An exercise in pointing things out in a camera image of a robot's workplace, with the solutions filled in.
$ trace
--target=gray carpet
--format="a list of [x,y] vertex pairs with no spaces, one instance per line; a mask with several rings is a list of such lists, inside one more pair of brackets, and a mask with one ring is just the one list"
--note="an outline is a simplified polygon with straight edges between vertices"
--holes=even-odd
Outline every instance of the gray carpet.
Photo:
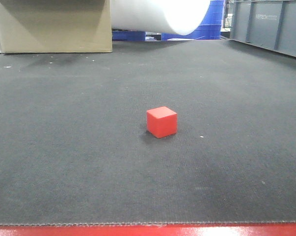
[[[113,49],[0,55],[0,224],[296,221],[296,59]],[[158,106],[176,135],[146,132]]]

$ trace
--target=cube face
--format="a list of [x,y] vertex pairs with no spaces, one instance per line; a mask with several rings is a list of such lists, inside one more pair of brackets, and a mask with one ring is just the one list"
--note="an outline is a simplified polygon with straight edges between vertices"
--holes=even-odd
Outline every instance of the cube face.
[[147,111],[147,129],[157,138],[177,133],[177,113],[167,107]]

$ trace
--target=cardboard box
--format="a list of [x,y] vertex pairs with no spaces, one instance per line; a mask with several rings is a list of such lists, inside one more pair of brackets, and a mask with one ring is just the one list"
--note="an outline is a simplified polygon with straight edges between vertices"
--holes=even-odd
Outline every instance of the cardboard box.
[[112,52],[109,0],[0,0],[0,49]]

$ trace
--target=red block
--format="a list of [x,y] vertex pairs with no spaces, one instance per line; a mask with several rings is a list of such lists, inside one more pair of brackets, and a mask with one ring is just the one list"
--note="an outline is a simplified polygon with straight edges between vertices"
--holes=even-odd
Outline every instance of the red block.
[[177,133],[177,113],[168,107],[158,107],[147,111],[147,129],[157,138]]

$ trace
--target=floor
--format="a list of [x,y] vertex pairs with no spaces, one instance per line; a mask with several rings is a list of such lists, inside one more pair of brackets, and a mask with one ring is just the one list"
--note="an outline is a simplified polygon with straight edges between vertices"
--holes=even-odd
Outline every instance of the floor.
[[[148,109],[178,113],[146,132]],[[296,222],[296,59],[228,40],[0,55],[0,225]]]

